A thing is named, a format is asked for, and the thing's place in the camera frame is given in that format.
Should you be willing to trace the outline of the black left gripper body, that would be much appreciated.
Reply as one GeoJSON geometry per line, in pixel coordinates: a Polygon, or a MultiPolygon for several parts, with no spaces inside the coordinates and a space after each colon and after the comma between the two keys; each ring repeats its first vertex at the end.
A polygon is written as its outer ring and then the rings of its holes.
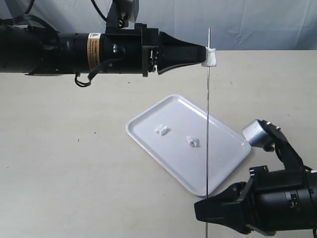
{"type": "Polygon", "coordinates": [[[109,27],[103,36],[101,73],[140,74],[155,72],[159,30],[137,23],[133,29],[109,27]]]}

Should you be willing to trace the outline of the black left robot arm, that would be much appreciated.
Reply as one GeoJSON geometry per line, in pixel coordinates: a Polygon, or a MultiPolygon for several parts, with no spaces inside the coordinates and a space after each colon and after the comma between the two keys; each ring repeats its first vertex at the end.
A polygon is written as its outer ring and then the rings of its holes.
{"type": "Polygon", "coordinates": [[[0,70],[28,75],[163,74],[203,63],[206,48],[137,24],[103,33],[59,33],[34,26],[0,27],[0,70]]]}

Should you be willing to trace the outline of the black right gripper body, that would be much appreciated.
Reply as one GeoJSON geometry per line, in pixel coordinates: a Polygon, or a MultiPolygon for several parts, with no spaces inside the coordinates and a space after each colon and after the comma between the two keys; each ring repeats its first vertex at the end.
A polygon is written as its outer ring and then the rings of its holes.
{"type": "Polygon", "coordinates": [[[274,231],[313,230],[317,233],[317,172],[268,171],[250,168],[250,179],[238,201],[243,211],[239,224],[263,224],[274,231]]]}

